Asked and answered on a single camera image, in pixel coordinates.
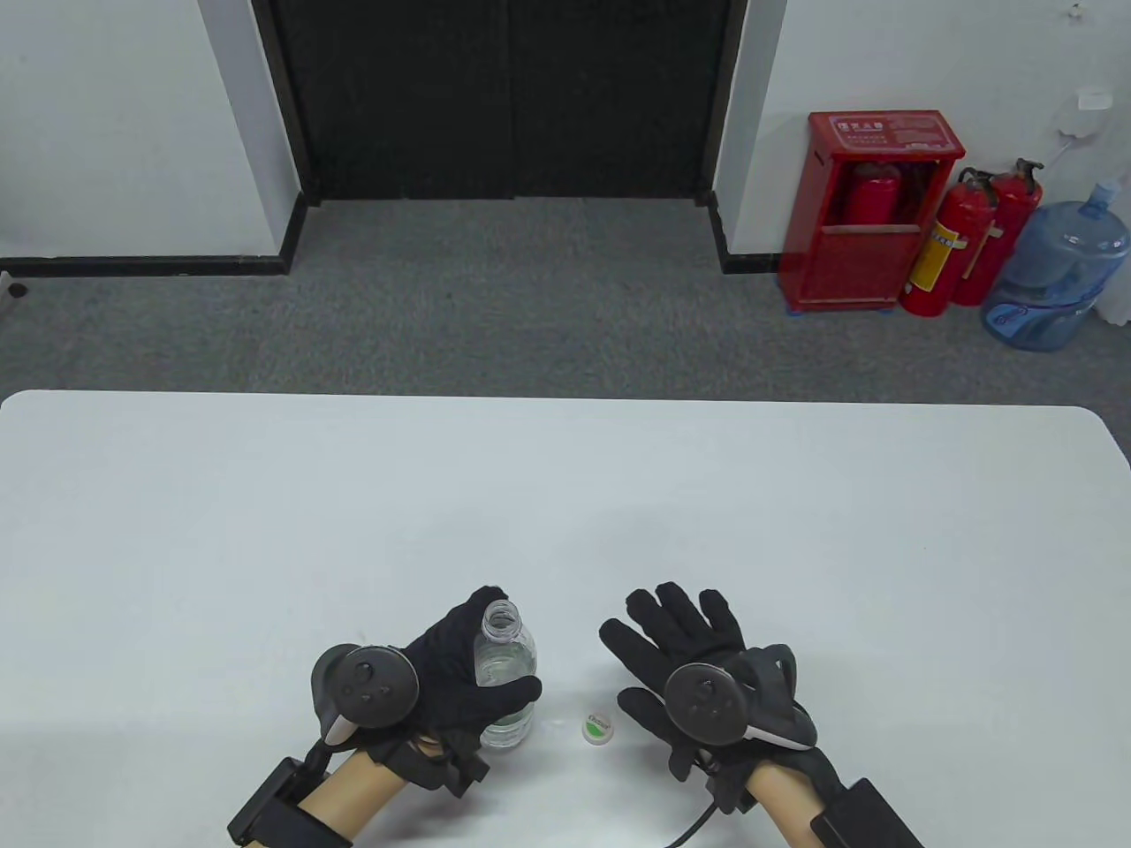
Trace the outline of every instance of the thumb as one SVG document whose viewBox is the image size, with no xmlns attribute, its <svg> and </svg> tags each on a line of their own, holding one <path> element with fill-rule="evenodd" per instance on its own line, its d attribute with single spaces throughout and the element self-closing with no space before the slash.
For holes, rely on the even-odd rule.
<svg viewBox="0 0 1131 848">
<path fill-rule="evenodd" d="M 478 709 L 491 721 L 518 712 L 541 696 L 542 681 L 533 674 L 503 683 L 501 686 L 480 686 L 476 692 Z"/>
<path fill-rule="evenodd" d="M 672 722 L 661 700 L 646 689 L 625 689 L 616 696 L 616 703 L 645 730 L 672 746 L 667 769 L 676 780 L 687 780 L 699 747 Z"/>
</svg>

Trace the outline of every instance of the black cable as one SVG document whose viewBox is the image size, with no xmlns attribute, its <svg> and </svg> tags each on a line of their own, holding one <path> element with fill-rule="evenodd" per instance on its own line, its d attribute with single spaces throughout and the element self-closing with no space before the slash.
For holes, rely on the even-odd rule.
<svg viewBox="0 0 1131 848">
<path fill-rule="evenodd" d="M 707 807 L 706 812 L 696 819 L 696 823 L 683 831 L 683 836 L 672 842 L 667 848 L 682 848 L 691 837 L 699 832 L 699 829 L 707 823 L 707 820 L 715 815 L 715 811 L 718 810 L 718 804 L 711 802 L 711 805 Z"/>
</svg>

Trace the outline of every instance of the doorway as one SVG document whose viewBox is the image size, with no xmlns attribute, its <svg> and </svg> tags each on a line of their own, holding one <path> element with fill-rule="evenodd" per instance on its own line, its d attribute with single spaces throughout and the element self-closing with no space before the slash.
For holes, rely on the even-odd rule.
<svg viewBox="0 0 1131 848">
<path fill-rule="evenodd" d="M 308 193 L 684 198 L 709 188 L 733 68 L 724 53 L 737 51 L 728 31 L 741 28 L 744 0 L 254 6 L 276 88 L 288 89 L 284 112 L 293 102 L 292 146 L 309 152 Z"/>
</svg>

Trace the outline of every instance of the yellow label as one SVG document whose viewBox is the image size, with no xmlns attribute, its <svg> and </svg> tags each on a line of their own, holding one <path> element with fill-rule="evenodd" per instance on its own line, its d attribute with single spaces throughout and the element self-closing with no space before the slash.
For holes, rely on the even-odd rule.
<svg viewBox="0 0 1131 848">
<path fill-rule="evenodd" d="M 912 285 L 924 292 L 933 289 L 956 246 L 958 246 L 958 233 L 935 223 L 931 237 L 923 245 L 923 252 L 912 271 Z"/>
</svg>

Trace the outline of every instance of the gray carpet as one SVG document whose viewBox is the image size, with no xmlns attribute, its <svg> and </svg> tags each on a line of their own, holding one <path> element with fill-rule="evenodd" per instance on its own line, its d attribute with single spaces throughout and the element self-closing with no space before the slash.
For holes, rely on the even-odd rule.
<svg viewBox="0 0 1131 848">
<path fill-rule="evenodd" d="M 1069 404 L 1131 452 L 1131 328 L 1046 356 L 951 310 L 791 318 L 718 272 L 690 202 L 336 202 L 290 278 L 29 280 L 0 306 L 25 388 Z"/>
</svg>

